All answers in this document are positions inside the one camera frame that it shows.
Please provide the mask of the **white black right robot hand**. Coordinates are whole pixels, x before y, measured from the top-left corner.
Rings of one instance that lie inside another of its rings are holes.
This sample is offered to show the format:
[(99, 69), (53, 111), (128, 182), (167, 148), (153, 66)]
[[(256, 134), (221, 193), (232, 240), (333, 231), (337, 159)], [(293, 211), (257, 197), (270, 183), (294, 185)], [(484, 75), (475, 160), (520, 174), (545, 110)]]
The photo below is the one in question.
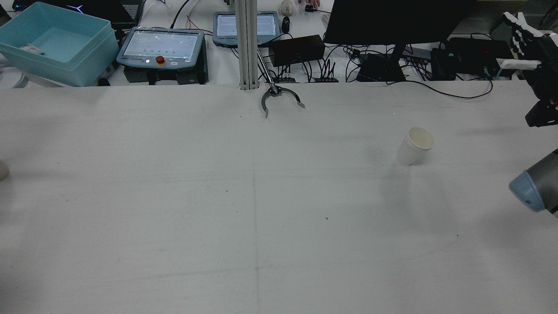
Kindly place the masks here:
[(510, 45), (516, 58), (498, 59), (500, 68), (522, 70), (538, 99), (556, 103), (557, 34), (530, 26), (522, 12), (504, 12), (502, 19), (511, 27)]

